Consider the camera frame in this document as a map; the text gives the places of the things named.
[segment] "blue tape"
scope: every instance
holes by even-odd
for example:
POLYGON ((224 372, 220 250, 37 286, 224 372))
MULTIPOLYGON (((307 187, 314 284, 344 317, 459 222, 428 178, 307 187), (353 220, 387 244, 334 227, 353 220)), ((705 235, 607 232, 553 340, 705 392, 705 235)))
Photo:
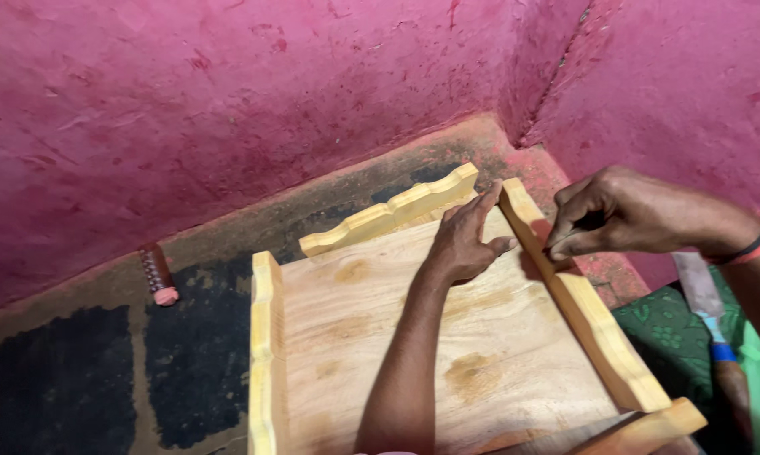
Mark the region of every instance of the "blue tape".
POLYGON ((734 357, 731 346, 725 343, 714 343, 712 344, 712 360, 715 362, 720 362, 721 360, 736 362, 737 358, 734 357))

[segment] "sandpaper roll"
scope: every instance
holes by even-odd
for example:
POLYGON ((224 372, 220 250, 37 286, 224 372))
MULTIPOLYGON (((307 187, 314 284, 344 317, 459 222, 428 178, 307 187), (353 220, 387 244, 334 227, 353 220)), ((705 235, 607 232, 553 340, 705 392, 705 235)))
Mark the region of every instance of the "sandpaper roll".
POLYGON ((174 304, 177 291, 161 246, 154 242, 143 244, 138 248, 138 253, 141 256, 143 271, 147 274, 149 291, 155 296, 155 302, 163 306, 174 304))

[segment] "knife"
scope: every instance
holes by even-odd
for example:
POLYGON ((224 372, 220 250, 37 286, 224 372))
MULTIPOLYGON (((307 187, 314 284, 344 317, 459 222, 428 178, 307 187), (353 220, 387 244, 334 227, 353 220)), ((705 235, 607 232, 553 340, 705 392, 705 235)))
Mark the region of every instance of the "knife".
POLYGON ((699 253, 672 253, 689 309, 700 316, 712 334, 712 361, 718 386, 731 404, 733 419, 748 444, 754 437, 750 425, 748 378, 737 363, 731 346, 720 332, 720 317, 725 314, 709 266, 699 253))

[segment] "pink wall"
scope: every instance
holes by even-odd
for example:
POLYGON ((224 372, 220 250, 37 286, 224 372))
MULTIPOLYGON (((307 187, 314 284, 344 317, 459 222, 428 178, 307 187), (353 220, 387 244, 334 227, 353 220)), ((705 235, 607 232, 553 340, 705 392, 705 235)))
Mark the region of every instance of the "pink wall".
POLYGON ((572 179, 623 163, 760 208, 760 0, 595 2, 538 118, 523 142, 572 179))
POLYGON ((0 305, 468 112, 587 1, 0 0, 0 305))

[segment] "left hand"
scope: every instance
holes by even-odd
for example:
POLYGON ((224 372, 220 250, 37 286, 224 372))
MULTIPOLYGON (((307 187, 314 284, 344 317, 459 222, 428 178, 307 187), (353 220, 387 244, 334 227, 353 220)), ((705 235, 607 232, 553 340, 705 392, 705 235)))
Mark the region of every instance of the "left hand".
POLYGON ((503 181, 497 179, 483 196, 445 212, 423 269, 444 274, 450 283, 470 279, 517 245, 514 236, 496 237, 487 244, 481 242, 486 214, 495 206, 502 186, 503 181))

